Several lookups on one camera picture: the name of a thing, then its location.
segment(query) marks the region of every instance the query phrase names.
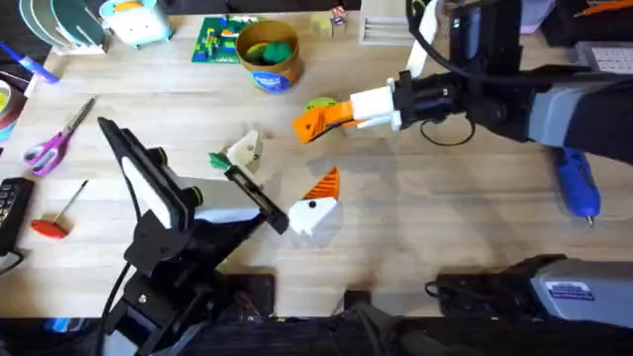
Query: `scissors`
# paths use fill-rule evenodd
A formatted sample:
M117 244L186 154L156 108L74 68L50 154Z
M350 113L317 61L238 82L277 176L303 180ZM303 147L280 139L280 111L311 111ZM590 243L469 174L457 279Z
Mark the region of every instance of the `scissors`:
M92 97L88 100L79 113L66 125L63 131L57 133L48 141L35 145L27 150L24 155L24 160L33 167L33 174L40 177L45 176L61 162L61 159L66 154L66 148L68 147L68 141L72 133L74 133L79 124L88 116L90 109L92 109L95 104L95 100L96 97Z

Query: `plate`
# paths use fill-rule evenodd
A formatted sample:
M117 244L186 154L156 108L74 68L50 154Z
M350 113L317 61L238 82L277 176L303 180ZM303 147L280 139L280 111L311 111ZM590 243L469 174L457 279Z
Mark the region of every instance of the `plate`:
M58 46L71 46L70 42L55 29L57 20L52 12L50 0L31 0L31 11L41 30L55 41Z
M46 42L49 45L56 45L55 41L40 27L40 24L33 16L33 10L31 10L31 0L20 0L20 15L22 20L31 29L40 40Z
M95 45L100 45L104 42L105 34L101 24L88 12L83 1L50 0L50 2L57 23L78 44L92 45L94 42Z

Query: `orange plastic piece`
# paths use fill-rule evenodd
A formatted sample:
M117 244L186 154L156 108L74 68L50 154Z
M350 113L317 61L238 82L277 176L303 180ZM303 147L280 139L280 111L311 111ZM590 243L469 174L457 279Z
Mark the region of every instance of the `orange plastic piece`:
M293 120L293 129L299 142L307 144L332 126L344 123L342 126L351 127L363 122L353 118L352 103L346 101L332 106L315 107L304 112Z
M125 3L115 5L115 12L128 11L142 7L142 3L138 1L127 1Z
M340 176L338 168L332 168L318 183L303 197L302 200L334 198L338 200L338 192L340 190Z
M65 238L68 236L68 231L55 222L31 221L31 228L46 237Z

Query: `label sticker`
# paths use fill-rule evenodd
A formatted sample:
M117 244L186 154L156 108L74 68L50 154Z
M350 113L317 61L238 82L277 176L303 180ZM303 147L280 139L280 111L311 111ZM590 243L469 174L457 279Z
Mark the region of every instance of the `label sticker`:
M290 80L281 74L267 71L252 71L250 74L255 83L268 92L282 93L290 88Z
M595 301L588 285L582 282L545 282L545 287L554 299Z

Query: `blue marker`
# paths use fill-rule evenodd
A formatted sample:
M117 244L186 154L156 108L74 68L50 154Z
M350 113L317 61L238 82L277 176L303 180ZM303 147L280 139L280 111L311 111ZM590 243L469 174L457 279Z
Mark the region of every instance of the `blue marker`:
M600 193L591 176L585 153L571 148L555 148L556 171L567 208L587 219L589 226L600 214Z
M4 49L4 51L6 51L13 59L17 60L18 63L22 64L23 67L29 69L46 83L54 84L59 81L59 78L57 78L51 72L47 71L39 63L21 53L17 53L2 41L0 41L0 48Z

